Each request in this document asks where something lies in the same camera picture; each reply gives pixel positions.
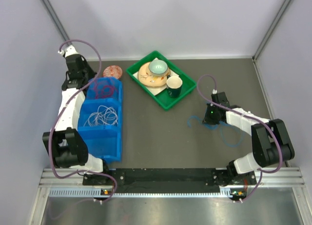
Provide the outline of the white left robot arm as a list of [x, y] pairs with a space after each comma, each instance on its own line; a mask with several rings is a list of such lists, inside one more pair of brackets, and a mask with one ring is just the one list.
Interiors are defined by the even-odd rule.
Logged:
[[99, 184], [106, 184], [111, 173], [105, 169], [105, 161], [89, 153], [78, 133], [80, 110], [88, 90], [85, 85], [97, 74], [73, 45], [59, 50], [59, 53], [67, 66], [61, 86], [62, 101], [56, 124], [43, 134], [42, 141], [55, 168], [76, 169], [87, 174], [94, 172], [94, 179]]

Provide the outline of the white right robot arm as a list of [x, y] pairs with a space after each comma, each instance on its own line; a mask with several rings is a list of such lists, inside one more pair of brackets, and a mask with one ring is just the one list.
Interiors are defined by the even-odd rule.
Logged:
[[230, 105], [225, 92], [217, 92], [215, 89], [211, 99], [212, 102], [207, 104], [203, 124], [228, 124], [247, 133], [252, 139], [252, 151], [229, 162], [227, 166], [227, 176], [231, 183], [238, 184], [247, 173], [295, 157], [293, 144], [281, 119], [260, 118], [240, 106]]

